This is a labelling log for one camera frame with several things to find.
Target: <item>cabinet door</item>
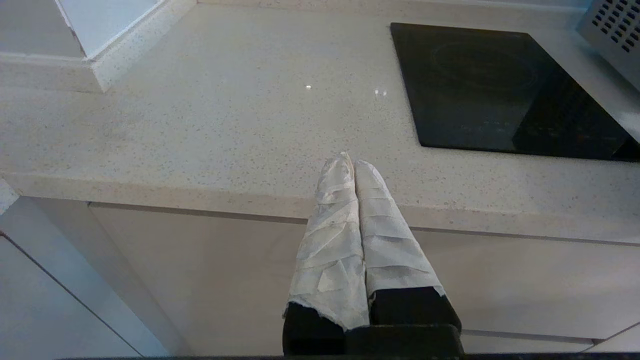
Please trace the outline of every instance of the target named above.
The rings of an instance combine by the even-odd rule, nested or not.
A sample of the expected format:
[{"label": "cabinet door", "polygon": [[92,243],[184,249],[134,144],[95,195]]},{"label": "cabinet door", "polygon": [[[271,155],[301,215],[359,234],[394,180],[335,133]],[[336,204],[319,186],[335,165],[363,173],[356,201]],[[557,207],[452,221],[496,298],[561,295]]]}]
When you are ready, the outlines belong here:
[{"label": "cabinet door", "polygon": [[138,356],[5,238],[0,319],[0,359]]},{"label": "cabinet door", "polygon": [[593,345],[588,340],[562,342],[527,338],[462,334],[466,354],[504,354],[508,352],[580,352]]},{"label": "cabinet door", "polygon": [[[304,225],[92,211],[195,354],[281,354]],[[640,318],[639,247],[415,234],[464,329],[604,339]]]},{"label": "cabinet door", "polygon": [[[34,199],[20,197],[0,216],[0,229],[140,354],[169,354]],[[99,236],[92,231],[93,238]]]},{"label": "cabinet door", "polygon": [[640,247],[414,234],[464,329],[606,339],[640,321]]},{"label": "cabinet door", "polygon": [[304,225],[91,209],[194,355],[282,354]]},{"label": "cabinet door", "polygon": [[589,352],[640,352],[640,324],[600,343]]}]

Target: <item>white quartz countertop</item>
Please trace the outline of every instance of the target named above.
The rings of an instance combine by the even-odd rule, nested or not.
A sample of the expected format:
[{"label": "white quartz countertop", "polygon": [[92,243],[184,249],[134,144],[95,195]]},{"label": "white quartz countertop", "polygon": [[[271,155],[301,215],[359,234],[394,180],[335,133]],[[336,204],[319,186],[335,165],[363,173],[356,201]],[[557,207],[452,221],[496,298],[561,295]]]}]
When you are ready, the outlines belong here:
[{"label": "white quartz countertop", "polygon": [[[393,20],[468,26],[199,4],[106,94],[0,88],[0,176],[20,195],[306,218],[347,150],[413,227],[640,242],[640,164],[421,147]],[[575,33],[494,28],[528,31],[640,135],[640,95]]]}]

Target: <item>black glass cooktop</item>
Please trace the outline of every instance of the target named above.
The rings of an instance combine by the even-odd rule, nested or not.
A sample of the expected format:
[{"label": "black glass cooktop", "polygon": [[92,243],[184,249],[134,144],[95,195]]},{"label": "black glass cooktop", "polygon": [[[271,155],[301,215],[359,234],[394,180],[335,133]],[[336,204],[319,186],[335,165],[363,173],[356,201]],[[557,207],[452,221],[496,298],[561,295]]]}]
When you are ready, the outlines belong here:
[{"label": "black glass cooktop", "polygon": [[640,161],[640,146],[525,33],[391,24],[422,146]]}]

